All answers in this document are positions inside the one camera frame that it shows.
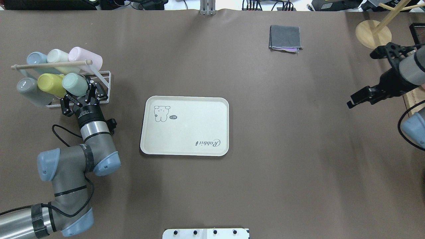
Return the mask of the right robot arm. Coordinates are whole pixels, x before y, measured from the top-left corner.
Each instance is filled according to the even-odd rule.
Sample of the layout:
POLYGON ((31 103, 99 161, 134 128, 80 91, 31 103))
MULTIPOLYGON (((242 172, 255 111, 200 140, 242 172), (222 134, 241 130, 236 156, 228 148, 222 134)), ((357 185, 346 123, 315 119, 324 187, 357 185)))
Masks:
POLYGON ((358 104, 371 105, 392 97, 402 96, 406 111, 397 123, 399 134, 409 144, 424 150, 424 45, 400 46, 389 42, 376 47, 370 53, 372 59, 387 59, 390 69, 381 75, 376 86, 365 86, 351 95, 347 106, 351 109, 358 104))

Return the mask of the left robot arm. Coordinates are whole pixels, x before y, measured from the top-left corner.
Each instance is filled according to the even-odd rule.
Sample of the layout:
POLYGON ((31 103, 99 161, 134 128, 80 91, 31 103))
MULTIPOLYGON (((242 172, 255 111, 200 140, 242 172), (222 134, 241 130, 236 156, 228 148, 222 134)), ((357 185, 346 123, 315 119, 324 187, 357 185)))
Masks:
POLYGON ((51 182, 54 200, 1 213, 2 239, 41 239, 60 231, 64 237, 78 235, 94 224, 90 200, 94 185, 86 174, 105 176, 121 166, 112 140, 115 119, 106 120, 100 101, 108 99, 103 87, 85 76, 83 96, 69 90, 60 99, 62 113, 75 115, 83 143, 41 152, 37 168, 41 180, 51 182))

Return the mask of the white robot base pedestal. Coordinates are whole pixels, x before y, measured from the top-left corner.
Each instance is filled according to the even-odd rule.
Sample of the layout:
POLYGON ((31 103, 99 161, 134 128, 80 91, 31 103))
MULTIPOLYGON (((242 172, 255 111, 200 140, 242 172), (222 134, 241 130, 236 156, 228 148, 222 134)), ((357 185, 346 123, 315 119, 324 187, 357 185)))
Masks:
POLYGON ((188 228, 166 229, 163 239, 249 239, 245 228, 188 228))

